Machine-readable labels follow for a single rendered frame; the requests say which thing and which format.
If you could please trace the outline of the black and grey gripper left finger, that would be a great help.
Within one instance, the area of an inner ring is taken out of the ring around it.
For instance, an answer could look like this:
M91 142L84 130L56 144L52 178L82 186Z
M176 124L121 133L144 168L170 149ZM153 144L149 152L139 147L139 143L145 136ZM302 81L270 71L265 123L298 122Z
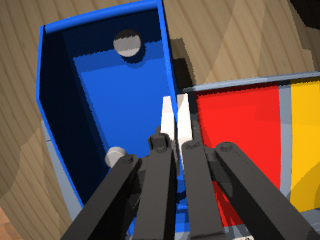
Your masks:
M60 240L123 240L136 213L132 240L175 239L180 160L170 96L148 143L149 155L118 159Z

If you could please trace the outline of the blue bin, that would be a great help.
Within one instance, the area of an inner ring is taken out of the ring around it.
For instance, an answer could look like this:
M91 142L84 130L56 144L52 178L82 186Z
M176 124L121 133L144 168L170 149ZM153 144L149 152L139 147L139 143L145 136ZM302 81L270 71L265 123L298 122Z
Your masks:
M82 208L111 170L110 148L150 153L166 96L178 138L179 91L162 3L136 1L40 26L36 102ZM132 57L114 48L124 29L142 38Z

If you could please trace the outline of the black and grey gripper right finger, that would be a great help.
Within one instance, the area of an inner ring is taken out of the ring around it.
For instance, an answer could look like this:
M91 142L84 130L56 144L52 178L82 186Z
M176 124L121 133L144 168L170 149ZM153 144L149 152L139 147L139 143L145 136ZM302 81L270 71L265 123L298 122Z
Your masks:
M202 143L199 123L190 121L187 94L177 95L177 106L190 240L227 240L212 181L217 181L254 240L320 240L237 144L225 141L210 148Z

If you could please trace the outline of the dark grey metal shelf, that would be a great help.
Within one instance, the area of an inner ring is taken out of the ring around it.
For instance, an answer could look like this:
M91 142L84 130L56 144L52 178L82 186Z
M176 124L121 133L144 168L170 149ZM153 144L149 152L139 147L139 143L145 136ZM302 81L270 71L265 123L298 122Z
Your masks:
M237 144L320 235L320 70L178 90L188 95L191 121L200 124L202 143L210 148L224 141ZM43 120L41 124L73 222L82 207ZM212 183L227 240L254 240L217 181Z

